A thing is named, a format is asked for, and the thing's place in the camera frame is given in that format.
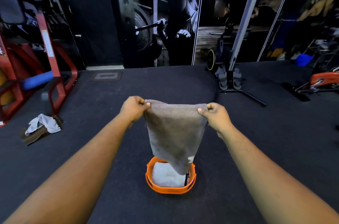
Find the gym floor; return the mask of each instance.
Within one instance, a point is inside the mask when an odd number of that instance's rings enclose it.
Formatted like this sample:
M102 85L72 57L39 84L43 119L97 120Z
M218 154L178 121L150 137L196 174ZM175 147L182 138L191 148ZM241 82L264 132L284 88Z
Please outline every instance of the gym floor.
M289 62L242 63L242 94L221 94L234 125L273 161L339 211L339 96L301 102L280 85L311 72ZM0 129L0 222L106 123L130 95L170 104L209 103L218 85L204 66L125 69L119 81L91 81L82 72L59 116L62 131L26 147L20 132L42 112L34 96ZM145 180L152 158L146 122L127 131L89 223L264 223L226 146L206 128L194 159L197 182L184 195L162 195Z

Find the woman in mural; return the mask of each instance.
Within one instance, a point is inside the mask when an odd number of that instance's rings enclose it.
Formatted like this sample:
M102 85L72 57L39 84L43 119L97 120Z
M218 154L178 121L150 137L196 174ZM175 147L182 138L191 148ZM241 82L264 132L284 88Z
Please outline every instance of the woman in mural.
M168 50L169 64L191 65L198 21L196 0L167 0L168 19L158 21L158 34Z

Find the blue object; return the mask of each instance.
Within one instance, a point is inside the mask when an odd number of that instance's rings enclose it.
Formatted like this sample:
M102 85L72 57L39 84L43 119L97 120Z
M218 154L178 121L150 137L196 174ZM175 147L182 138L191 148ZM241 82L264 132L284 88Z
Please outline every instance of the blue object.
M53 78L53 72L52 71L45 72L45 73L36 75L34 77L29 77L29 78L24 79L21 82L21 86L22 86L23 90L27 91L27 90L36 88L40 85L47 83L52 78Z
M301 54L296 59L296 64L300 67L305 67L307 64L310 63L311 59L313 59L313 56L307 55L307 54Z

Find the blue bucket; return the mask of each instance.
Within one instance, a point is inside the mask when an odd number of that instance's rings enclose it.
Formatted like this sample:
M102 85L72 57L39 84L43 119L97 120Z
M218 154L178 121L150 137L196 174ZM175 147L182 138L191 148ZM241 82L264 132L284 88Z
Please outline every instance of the blue bucket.
M313 55L301 54L296 58L296 64L300 67L305 67L313 59Z

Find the orange bucket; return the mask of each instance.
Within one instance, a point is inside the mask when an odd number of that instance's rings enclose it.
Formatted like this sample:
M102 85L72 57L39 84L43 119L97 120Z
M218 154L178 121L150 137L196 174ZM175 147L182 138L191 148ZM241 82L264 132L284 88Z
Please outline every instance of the orange bucket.
M161 194L183 194L188 191L190 191L195 183L195 180L197 179L197 174L195 173L195 165L192 163L192 165L189 167L189 182L186 186L183 187L161 187L157 186L152 182L152 173L153 173L153 167L156 162L163 162L167 163L167 161L163 161L157 157L153 157L151 161L147 164L147 172L146 172L146 181L147 184L150 186L151 189L153 189L155 192L161 193Z

